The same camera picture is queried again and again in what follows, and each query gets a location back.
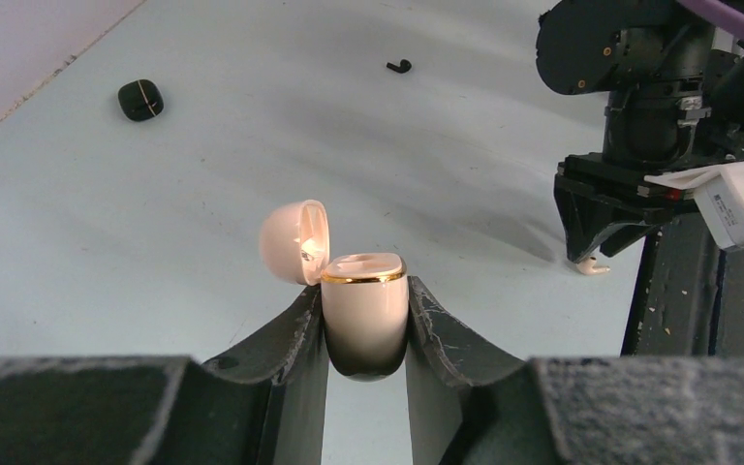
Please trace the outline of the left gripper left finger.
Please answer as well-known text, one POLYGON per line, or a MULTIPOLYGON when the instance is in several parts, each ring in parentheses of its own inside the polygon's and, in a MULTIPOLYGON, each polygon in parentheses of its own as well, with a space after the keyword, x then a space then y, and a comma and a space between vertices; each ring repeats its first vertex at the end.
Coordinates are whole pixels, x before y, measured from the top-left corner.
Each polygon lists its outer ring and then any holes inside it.
POLYGON ((206 362, 0 357, 0 464, 318 464, 321 291, 206 362))

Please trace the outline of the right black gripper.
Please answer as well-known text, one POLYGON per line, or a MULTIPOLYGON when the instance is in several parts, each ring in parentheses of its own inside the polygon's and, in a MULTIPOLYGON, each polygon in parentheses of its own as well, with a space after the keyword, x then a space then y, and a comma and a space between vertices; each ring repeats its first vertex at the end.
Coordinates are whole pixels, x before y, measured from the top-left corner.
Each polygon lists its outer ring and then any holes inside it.
POLYGON ((570 262, 595 252, 613 257, 649 234, 622 355, 744 357, 744 250, 718 248, 690 192, 644 181, 742 161, 693 157, 646 170, 589 153, 559 164, 554 197, 570 262))

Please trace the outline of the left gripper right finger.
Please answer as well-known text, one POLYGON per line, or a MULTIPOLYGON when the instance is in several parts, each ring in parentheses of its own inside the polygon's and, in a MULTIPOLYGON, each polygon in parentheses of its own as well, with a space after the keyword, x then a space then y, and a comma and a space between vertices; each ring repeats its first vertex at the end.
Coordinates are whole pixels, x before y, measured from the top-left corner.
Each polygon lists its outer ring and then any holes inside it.
POLYGON ((415 463, 744 464, 744 358, 523 360, 408 285, 415 463))

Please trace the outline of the pink earbud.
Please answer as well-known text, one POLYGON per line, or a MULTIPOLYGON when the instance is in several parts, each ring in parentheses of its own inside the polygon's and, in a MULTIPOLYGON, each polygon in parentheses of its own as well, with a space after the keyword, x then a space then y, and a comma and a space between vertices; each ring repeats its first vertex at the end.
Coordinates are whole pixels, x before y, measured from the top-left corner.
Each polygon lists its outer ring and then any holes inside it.
POLYGON ((575 268, 584 275, 600 275, 610 272, 610 267, 604 264, 598 264, 596 257, 588 257, 575 265, 575 268))

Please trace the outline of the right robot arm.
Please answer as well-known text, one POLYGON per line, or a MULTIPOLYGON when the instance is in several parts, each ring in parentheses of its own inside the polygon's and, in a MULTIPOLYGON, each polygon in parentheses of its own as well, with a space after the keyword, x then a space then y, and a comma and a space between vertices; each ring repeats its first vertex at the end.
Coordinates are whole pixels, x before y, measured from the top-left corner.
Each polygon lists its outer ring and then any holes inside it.
POLYGON ((744 357, 744 1, 562 1, 536 65, 604 92, 604 144, 554 178, 568 259, 644 245, 623 355, 744 357))

